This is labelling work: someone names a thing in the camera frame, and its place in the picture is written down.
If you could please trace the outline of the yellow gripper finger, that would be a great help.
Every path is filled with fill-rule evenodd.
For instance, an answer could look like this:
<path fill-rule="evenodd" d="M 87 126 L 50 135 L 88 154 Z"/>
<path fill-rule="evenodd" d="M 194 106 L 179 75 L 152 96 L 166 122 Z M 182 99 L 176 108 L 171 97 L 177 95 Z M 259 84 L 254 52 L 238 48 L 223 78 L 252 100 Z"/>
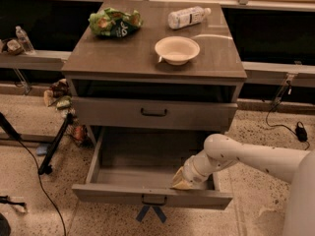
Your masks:
<path fill-rule="evenodd" d="M 176 190 L 191 190 L 193 180 L 190 171 L 181 166 L 172 178 L 171 188 Z"/>

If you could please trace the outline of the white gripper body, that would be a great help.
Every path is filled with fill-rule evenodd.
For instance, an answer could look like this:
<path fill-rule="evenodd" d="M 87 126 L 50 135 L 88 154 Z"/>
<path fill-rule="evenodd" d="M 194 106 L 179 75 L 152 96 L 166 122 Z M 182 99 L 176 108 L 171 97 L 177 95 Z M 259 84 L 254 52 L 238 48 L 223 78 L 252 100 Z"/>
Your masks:
<path fill-rule="evenodd" d="M 234 165 L 232 160 L 217 160 L 206 154 L 204 150 L 188 158 L 182 168 L 182 176 L 188 185 L 206 182 L 214 172 L 219 172 Z"/>

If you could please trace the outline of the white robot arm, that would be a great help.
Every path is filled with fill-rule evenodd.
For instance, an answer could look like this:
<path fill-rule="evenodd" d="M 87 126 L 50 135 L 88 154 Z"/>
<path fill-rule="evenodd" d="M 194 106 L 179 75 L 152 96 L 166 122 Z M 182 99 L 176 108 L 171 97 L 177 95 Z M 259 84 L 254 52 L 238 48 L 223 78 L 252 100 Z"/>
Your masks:
<path fill-rule="evenodd" d="M 213 134 L 205 139 L 203 149 L 178 169 L 172 187 L 191 190 L 211 174 L 236 162 L 291 185 L 283 236 L 315 236 L 314 151 L 242 144 L 225 135 Z"/>

